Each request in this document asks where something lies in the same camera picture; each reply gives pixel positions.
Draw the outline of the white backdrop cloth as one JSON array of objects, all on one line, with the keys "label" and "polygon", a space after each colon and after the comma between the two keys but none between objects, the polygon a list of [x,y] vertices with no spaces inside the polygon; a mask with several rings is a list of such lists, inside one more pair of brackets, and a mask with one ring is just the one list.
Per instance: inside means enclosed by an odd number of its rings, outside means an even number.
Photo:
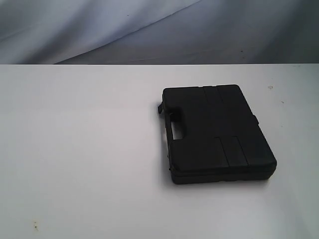
[{"label": "white backdrop cloth", "polygon": [[319,60],[316,0],[3,0],[2,64]]}]

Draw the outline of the black plastic carry case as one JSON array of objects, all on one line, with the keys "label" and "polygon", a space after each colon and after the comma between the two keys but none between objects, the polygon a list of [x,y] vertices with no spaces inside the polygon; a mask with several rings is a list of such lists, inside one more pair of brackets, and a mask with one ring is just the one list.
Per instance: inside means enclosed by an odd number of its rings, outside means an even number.
[{"label": "black plastic carry case", "polygon": [[277,168],[238,85],[166,88],[165,120],[173,183],[267,180]]}]

